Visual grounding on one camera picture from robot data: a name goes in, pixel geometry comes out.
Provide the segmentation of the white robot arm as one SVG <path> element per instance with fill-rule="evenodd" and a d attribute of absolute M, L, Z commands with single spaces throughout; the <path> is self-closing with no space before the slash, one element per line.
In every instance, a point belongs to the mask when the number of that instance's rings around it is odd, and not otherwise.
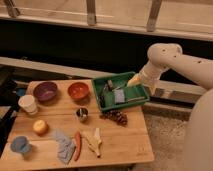
<path fill-rule="evenodd" d="M 161 75 L 172 69 L 206 92 L 194 105 L 183 147 L 183 171 L 213 171 L 213 60 L 185 55 L 176 43 L 155 43 L 148 62 L 127 83 L 143 84 L 154 94 Z"/>

